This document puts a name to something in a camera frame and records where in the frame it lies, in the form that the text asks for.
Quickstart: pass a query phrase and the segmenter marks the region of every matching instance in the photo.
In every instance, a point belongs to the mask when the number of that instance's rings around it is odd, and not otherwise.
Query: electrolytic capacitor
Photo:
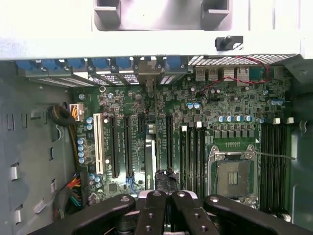
[[[231,117],[231,116],[227,116],[227,117],[226,117],[226,121],[227,121],[227,122],[231,122],[231,121],[232,121],[232,117]]]
[[[85,149],[85,145],[81,144],[77,146],[78,151],[83,151]]]
[[[86,119],[87,124],[92,124],[93,123],[93,118],[89,117]]]
[[[92,130],[92,125],[91,125],[91,124],[88,124],[86,128],[87,128],[87,130],[90,131],[90,130]]]
[[[79,158],[79,159],[78,159],[78,162],[79,162],[80,164],[83,164],[83,163],[85,162],[85,160],[86,160],[85,158]]]
[[[245,115],[245,121],[252,121],[251,115]]]
[[[240,116],[240,115],[236,115],[235,116],[235,121],[243,121],[243,116]]]
[[[78,152],[78,157],[82,158],[85,155],[84,151],[79,151]]]
[[[94,178],[95,182],[99,183],[101,181],[101,176],[100,175],[97,175],[95,178]]]
[[[199,103],[194,103],[194,107],[195,107],[195,109],[199,109],[200,108],[200,104]]]
[[[187,103],[186,105],[187,105],[187,108],[188,108],[188,109],[192,109],[192,108],[194,107],[194,104],[193,104],[193,103]]]
[[[77,143],[78,143],[79,145],[82,145],[82,144],[86,143],[86,140],[85,140],[85,138],[79,138],[79,139],[77,140]]]
[[[95,178],[95,175],[94,175],[94,174],[90,174],[90,175],[89,175],[89,179],[90,179],[90,180],[94,180],[94,178]]]

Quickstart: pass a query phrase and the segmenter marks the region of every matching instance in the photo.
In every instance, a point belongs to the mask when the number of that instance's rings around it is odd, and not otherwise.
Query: black chip
[[[109,184],[109,192],[117,192],[117,184]]]
[[[87,140],[94,140],[94,134],[93,134],[93,132],[87,132],[87,133],[86,133],[86,139],[87,139]]]

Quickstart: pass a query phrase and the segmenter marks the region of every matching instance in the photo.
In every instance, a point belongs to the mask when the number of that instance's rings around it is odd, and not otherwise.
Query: black ram slot
[[[173,169],[173,117],[166,116],[167,168]]]
[[[118,155],[118,136],[117,136],[117,119],[110,118],[111,128],[111,171],[112,178],[117,178],[119,175],[119,155]]]
[[[199,133],[194,128],[193,192],[199,196]]]
[[[125,144],[125,173],[126,177],[133,175],[133,158],[132,158],[132,133],[131,119],[124,117],[124,144]]]

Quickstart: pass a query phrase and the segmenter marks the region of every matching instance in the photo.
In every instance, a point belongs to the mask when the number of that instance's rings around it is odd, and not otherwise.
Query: red wire
[[[269,67],[266,66],[262,61],[257,60],[257,59],[254,59],[254,58],[242,56],[242,55],[237,55],[237,56],[235,56],[235,57],[237,57],[237,58],[244,58],[244,59],[247,59],[247,60],[256,62],[256,63],[258,63],[259,65],[262,65],[262,66],[265,68],[267,79],[266,79],[266,80],[263,80],[263,81],[260,81],[260,82],[250,82],[250,81],[242,81],[242,80],[240,80],[240,79],[238,79],[238,78],[234,78],[234,77],[223,77],[222,79],[217,80],[217,81],[214,81],[214,82],[212,82],[210,85],[208,85],[207,87],[205,87],[204,90],[201,92],[202,94],[204,94],[209,88],[211,88],[211,87],[214,86],[215,84],[220,83],[220,82],[224,81],[224,80],[227,79],[227,78],[228,78],[228,79],[231,79],[231,80],[233,80],[233,81],[236,81],[236,82],[246,83],[246,84],[250,84],[250,85],[263,84],[263,83],[267,83],[267,82],[270,81],[270,78],[269,78]]]

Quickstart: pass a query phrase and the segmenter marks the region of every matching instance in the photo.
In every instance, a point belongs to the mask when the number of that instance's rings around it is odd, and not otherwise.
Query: colorful wire bundle
[[[270,78],[269,78],[269,72],[270,72],[270,68],[269,66],[266,66],[262,61],[260,60],[257,60],[257,59],[254,59],[254,58],[250,58],[250,57],[247,57],[247,56],[241,56],[241,55],[238,55],[236,56],[237,58],[244,58],[244,59],[247,59],[247,60],[250,60],[250,61],[253,61],[259,65],[262,65],[266,71],[266,80],[263,80],[263,81],[260,81],[260,82],[250,82],[250,81],[242,81],[238,78],[234,78],[234,77],[223,77],[222,79],[220,80],[217,80],[217,81],[214,81],[212,82],[210,85],[208,85],[207,87],[204,88],[204,90],[201,92],[201,94],[205,94],[205,92],[210,89],[211,87],[213,87],[215,84],[217,83],[220,83],[222,81],[224,81],[225,79],[231,79],[233,81],[236,81],[236,82],[241,82],[241,83],[246,83],[246,84],[250,84],[250,85],[257,85],[257,84],[263,84],[263,83],[267,83],[270,81]]]
[[[80,179],[78,178],[78,176],[74,177],[74,179],[67,185],[67,187],[69,189],[71,189],[71,201],[73,202],[73,204],[77,207],[81,207],[81,196],[79,195],[80,192]]]

